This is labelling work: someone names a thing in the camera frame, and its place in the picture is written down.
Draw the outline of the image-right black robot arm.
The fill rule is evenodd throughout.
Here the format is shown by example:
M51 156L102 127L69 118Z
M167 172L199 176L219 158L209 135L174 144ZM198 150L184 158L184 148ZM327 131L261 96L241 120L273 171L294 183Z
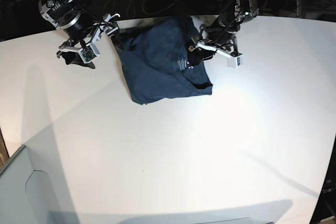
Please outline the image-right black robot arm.
M215 54L226 58L227 66L237 69L244 56L238 51L236 34L241 24L258 15L257 0L222 0L217 18L210 24L202 23L200 31L188 44L187 63L192 67L210 60Z

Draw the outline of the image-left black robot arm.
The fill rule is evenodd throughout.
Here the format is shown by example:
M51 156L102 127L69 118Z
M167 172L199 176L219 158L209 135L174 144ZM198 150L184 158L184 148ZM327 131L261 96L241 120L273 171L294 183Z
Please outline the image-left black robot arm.
M67 36L56 53L67 65L78 65L94 69L93 60L100 56L96 42L102 34L113 36L119 32L116 19L119 13L106 13L98 18L88 11L93 0L40 0L41 17L56 30Z

